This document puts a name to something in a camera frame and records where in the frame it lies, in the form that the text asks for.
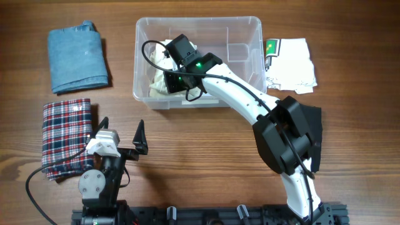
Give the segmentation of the cream garment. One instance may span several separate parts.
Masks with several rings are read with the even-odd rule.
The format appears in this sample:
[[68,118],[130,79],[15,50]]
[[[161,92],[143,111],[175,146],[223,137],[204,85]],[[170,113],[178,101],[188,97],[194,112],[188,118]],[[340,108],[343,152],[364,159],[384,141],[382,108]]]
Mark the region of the cream garment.
[[[178,67],[176,63],[170,58],[164,55],[165,48],[160,44],[156,44],[155,50],[150,54],[149,58],[155,65],[164,68],[176,70]],[[179,91],[172,94],[168,93],[166,83],[164,80],[164,74],[161,70],[156,69],[155,76],[151,81],[149,96],[153,98],[166,98],[166,97],[184,97],[185,91]]]

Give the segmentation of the black garment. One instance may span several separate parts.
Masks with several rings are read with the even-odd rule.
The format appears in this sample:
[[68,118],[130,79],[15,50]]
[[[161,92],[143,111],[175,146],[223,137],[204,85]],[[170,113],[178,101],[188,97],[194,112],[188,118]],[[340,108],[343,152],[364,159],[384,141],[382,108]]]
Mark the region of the black garment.
[[323,141],[322,109],[315,106],[301,105],[302,111],[309,123],[313,136],[313,146],[311,148],[311,172],[317,173],[321,163],[321,151]]

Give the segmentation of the white printed t-shirt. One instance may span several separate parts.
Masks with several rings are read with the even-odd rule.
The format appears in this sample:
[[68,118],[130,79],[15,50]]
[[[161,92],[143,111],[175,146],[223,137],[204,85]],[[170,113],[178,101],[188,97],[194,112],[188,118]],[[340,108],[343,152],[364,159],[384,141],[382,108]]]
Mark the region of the white printed t-shirt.
[[318,84],[306,39],[268,39],[265,77],[269,89],[312,93]]

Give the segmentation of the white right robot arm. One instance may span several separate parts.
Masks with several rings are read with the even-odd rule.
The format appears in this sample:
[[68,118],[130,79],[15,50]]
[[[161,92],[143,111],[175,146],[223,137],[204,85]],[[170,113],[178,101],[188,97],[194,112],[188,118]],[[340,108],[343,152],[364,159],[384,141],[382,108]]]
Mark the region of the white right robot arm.
[[281,176],[288,208],[299,220],[312,224],[322,203],[315,192],[312,170],[318,146],[303,105],[291,96],[280,100],[257,90],[215,54],[201,54],[183,34],[167,44],[153,41],[172,61],[170,69],[150,59],[145,51],[149,43],[142,43],[141,54],[163,73],[169,94],[199,88],[201,94],[223,100],[250,123],[261,159]]

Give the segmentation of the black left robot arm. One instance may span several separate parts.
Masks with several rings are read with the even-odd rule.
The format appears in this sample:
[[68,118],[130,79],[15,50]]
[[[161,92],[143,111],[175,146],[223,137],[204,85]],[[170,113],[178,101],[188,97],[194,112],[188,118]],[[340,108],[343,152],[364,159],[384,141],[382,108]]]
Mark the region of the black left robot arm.
[[123,174],[129,174],[126,161],[137,161],[136,150],[119,148],[119,157],[103,156],[99,169],[86,171],[78,188],[82,194],[83,208],[72,213],[72,224],[138,224],[139,220],[125,200],[118,200],[118,192],[125,185]]

